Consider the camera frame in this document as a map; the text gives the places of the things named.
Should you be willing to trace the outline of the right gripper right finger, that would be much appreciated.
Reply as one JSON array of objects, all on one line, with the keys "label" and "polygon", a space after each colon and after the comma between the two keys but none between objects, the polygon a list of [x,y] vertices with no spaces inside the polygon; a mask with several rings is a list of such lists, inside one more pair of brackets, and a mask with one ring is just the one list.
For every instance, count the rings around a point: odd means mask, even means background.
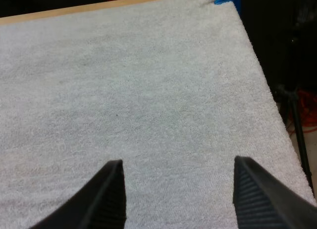
[{"label": "right gripper right finger", "polygon": [[233,204],[240,229],[317,227],[317,208],[250,157],[234,159]]}]

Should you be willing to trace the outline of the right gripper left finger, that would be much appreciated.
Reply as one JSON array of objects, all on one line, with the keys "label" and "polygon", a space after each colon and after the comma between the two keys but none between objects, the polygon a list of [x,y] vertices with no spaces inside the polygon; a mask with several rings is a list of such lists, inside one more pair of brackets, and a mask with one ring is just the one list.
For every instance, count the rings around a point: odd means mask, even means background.
[{"label": "right gripper left finger", "polygon": [[107,162],[66,203],[33,229],[123,229],[126,192],[123,160]]}]

